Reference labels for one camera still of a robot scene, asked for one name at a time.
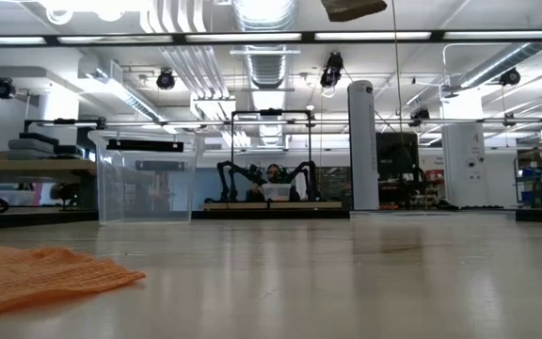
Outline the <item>clear plastic bin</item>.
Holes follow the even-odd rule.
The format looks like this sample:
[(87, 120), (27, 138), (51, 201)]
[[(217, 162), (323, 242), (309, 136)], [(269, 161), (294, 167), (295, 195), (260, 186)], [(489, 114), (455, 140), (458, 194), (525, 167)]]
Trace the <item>clear plastic bin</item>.
[(187, 222), (203, 140), (152, 130), (93, 130), (102, 225)]

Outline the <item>brown elastic bandage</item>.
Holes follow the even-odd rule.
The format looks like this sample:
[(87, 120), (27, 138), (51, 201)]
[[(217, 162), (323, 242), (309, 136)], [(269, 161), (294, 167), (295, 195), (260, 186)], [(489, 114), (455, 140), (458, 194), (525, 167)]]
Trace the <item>brown elastic bandage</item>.
[(343, 23), (384, 11), (384, 0), (321, 0), (331, 22)]

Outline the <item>orange elastic bandage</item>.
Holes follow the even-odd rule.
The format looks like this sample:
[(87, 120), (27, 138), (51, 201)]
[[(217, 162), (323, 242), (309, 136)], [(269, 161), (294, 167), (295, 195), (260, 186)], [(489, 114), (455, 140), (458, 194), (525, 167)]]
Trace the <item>orange elastic bandage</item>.
[(68, 248), (0, 246), (0, 314), (84, 298), (145, 277), (110, 259)]

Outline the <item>person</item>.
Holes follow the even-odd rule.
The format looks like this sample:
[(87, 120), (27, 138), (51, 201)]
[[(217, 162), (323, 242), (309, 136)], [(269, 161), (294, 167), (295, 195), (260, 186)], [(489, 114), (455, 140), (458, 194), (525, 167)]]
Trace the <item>person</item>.
[[(277, 164), (270, 164), (266, 169), (267, 183), (268, 184), (291, 184), (289, 201), (299, 202), (301, 201), (300, 194), (298, 193), (296, 185), (292, 181), (287, 180), (287, 175), (282, 171), (282, 168)], [(247, 192), (247, 200), (250, 202), (265, 202), (266, 198), (263, 194), (264, 189), (262, 185), (255, 185)]]

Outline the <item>small clear bin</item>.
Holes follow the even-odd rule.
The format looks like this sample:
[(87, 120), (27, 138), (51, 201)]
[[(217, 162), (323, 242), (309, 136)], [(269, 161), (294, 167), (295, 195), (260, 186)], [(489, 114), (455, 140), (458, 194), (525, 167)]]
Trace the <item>small clear bin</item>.
[(291, 184), (264, 184), (263, 196), (266, 202), (288, 202), (291, 199)]

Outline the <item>wooden station table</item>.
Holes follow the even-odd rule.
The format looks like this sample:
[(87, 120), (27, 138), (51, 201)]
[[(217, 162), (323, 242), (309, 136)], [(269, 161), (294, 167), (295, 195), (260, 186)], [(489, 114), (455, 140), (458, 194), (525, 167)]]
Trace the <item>wooden station table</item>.
[(342, 208), (341, 202), (206, 202), (201, 208), (212, 210), (322, 210)]

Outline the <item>white tower column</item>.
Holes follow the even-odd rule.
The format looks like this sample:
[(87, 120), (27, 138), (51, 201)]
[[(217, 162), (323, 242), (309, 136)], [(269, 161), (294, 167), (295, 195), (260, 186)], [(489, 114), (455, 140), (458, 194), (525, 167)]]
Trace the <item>white tower column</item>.
[(354, 211), (369, 211), (379, 208), (373, 91), (373, 84), (368, 80), (355, 81), (347, 88), (352, 208)]

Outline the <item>black equipment rack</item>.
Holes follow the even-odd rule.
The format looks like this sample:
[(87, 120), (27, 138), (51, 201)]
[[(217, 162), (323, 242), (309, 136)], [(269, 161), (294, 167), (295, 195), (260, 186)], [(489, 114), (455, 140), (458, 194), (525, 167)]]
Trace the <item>black equipment rack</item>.
[(421, 186), (417, 136), (410, 133), (378, 133), (379, 204), (382, 210), (411, 209)]

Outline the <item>black flat device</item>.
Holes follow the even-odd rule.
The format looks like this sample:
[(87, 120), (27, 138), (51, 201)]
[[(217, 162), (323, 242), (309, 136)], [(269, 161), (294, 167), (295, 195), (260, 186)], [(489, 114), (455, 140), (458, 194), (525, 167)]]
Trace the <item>black flat device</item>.
[(83, 158), (83, 150), (74, 145), (55, 145), (54, 152), (56, 158), (72, 159)]

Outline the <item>wooden desk with grey legs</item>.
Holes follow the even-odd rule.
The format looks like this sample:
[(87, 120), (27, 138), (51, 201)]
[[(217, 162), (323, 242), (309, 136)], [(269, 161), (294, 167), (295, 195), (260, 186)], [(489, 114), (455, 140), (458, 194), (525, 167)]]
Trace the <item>wooden desk with grey legs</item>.
[(0, 183), (78, 184), (78, 206), (98, 206), (96, 164), (86, 159), (0, 159)]

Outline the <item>stack of grey cases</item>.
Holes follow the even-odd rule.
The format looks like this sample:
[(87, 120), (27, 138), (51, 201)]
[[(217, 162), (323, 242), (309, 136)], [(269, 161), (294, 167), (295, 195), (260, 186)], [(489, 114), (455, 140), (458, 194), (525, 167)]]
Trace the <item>stack of grey cases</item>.
[(22, 132), (8, 142), (7, 158), (9, 160), (48, 159), (56, 156), (55, 148), (59, 145), (57, 138), (39, 133)]

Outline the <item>black rectangular station frame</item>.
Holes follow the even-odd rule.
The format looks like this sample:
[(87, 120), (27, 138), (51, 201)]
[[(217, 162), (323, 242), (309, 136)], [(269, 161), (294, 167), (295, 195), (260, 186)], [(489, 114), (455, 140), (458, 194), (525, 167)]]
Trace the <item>black rectangular station frame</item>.
[[(315, 125), (315, 120), (312, 117), (312, 113), (310, 110), (283, 110), (278, 108), (268, 108), (258, 111), (233, 111), (231, 113), (231, 120), (230, 120), (230, 127), (231, 132), (234, 132), (234, 127), (236, 124), (235, 117), (237, 115), (244, 115), (244, 114), (259, 114), (261, 117), (279, 117), (282, 116), (285, 113), (293, 113), (293, 114), (304, 114), (307, 119), (305, 122), (305, 125), (308, 127), (308, 138), (309, 142), (312, 141), (312, 132), (311, 129)], [(307, 161), (312, 160), (312, 147), (311, 145), (308, 146), (308, 155), (309, 158)], [(233, 138), (231, 138), (231, 162), (233, 162), (234, 159), (234, 144), (233, 144)]]

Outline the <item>silver spiral air duct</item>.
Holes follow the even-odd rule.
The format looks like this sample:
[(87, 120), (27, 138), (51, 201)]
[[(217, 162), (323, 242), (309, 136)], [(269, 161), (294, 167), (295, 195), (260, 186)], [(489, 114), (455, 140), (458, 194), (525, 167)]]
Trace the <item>silver spiral air duct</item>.
[[(298, 0), (232, 0), (237, 27), (246, 32), (287, 31), (293, 28)], [(286, 45), (246, 45), (247, 74), (255, 89), (279, 89), (284, 83)]]

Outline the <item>long white overhead rail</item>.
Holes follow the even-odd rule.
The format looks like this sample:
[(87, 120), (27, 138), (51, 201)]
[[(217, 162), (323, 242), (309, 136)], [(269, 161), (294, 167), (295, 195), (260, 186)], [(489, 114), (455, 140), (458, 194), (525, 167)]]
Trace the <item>long white overhead rail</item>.
[[(24, 130), (35, 124), (38, 127), (91, 127), (96, 129), (105, 129), (112, 127), (143, 127), (143, 126), (170, 126), (177, 128), (201, 128), (208, 126), (235, 126), (235, 125), (306, 125), (307, 127), (314, 127), (316, 125), (346, 125), (349, 120), (282, 120), (282, 121), (245, 121), (245, 120), (229, 120), (229, 121), (104, 121), (104, 120), (27, 120), (24, 122)], [(499, 118), (485, 118), (485, 119), (417, 119), (417, 120), (380, 120), (375, 124), (379, 125), (410, 125), (414, 127), (433, 124), (505, 124), (505, 125), (518, 125), (518, 124), (542, 124), (542, 118), (512, 118), (512, 119), (499, 119)]]

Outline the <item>silver round duct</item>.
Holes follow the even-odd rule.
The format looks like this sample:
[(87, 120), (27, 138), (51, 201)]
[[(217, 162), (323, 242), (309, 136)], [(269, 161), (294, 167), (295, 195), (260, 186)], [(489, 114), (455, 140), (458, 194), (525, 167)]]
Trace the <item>silver round duct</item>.
[(459, 78), (460, 89), (483, 85), (542, 52), (542, 42), (511, 43), (499, 53)]

